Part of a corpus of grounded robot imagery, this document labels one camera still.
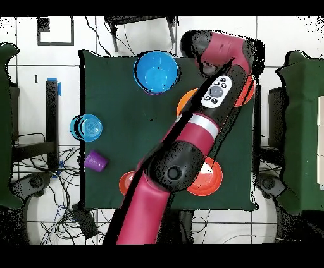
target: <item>blue cup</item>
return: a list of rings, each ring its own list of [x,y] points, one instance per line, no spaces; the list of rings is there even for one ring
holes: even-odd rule
[[[148,94],[161,94],[176,84],[179,76],[178,64],[164,51],[142,54],[134,64],[134,78]]]
[[[70,132],[77,140],[93,142],[100,137],[103,125],[93,114],[75,116],[70,123]]]

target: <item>control button panel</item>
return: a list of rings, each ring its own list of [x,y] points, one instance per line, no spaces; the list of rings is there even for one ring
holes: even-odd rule
[[[202,98],[201,104],[207,108],[219,107],[232,85],[232,81],[228,76],[222,75],[218,77]]]

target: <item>red robot arm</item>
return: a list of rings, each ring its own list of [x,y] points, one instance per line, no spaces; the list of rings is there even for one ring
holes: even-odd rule
[[[170,193],[194,182],[251,74],[254,44],[249,39],[190,31],[182,37],[181,48],[184,55],[195,57],[207,79],[161,143],[139,163],[105,244],[156,242]]]

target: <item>orange plate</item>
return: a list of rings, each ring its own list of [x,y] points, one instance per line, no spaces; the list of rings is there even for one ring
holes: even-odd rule
[[[223,173],[221,171],[220,165],[215,161],[213,164],[212,158],[207,157],[205,163],[211,167],[212,173],[200,173],[197,179],[187,188],[189,193],[197,195],[199,197],[204,197],[206,195],[211,195],[221,185],[223,179]]]
[[[119,190],[123,195],[126,195],[126,192],[129,188],[130,182],[132,181],[135,171],[130,171],[121,176],[119,180]]]
[[[242,91],[242,93],[240,94],[240,97],[237,99],[237,101],[235,103],[235,107],[240,107],[242,105],[242,103],[244,101],[244,97],[246,96],[246,93],[249,90],[249,86],[250,86],[251,83],[253,83],[253,86],[252,86],[252,89],[250,89],[249,95],[247,95],[247,97],[246,97],[245,103],[248,102],[252,98],[252,96],[254,94],[254,89],[256,88],[256,83],[252,79],[252,75],[249,75],[247,77],[246,84],[244,85],[243,91]]]
[[[181,113],[181,110],[184,108],[187,101],[195,94],[195,92],[198,90],[198,88],[195,88],[193,90],[190,90],[187,92],[179,101],[178,107],[177,107],[177,116]]]

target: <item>orange bowl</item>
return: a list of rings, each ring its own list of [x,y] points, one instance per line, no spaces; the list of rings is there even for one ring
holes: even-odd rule
[[[188,102],[188,100],[197,92],[198,88],[195,88],[193,90],[190,90],[185,95],[182,96],[178,103],[177,107],[177,116],[181,113],[182,109],[185,107],[185,104]]]
[[[245,98],[247,92],[249,91],[249,94],[247,95],[246,101],[244,102],[244,104],[247,103],[252,98],[255,88],[256,88],[256,82],[253,80],[252,75],[249,75],[247,77],[246,84],[244,85],[244,88],[240,94],[240,97],[237,99],[237,101],[235,103],[235,107],[240,107],[243,104],[244,98]]]

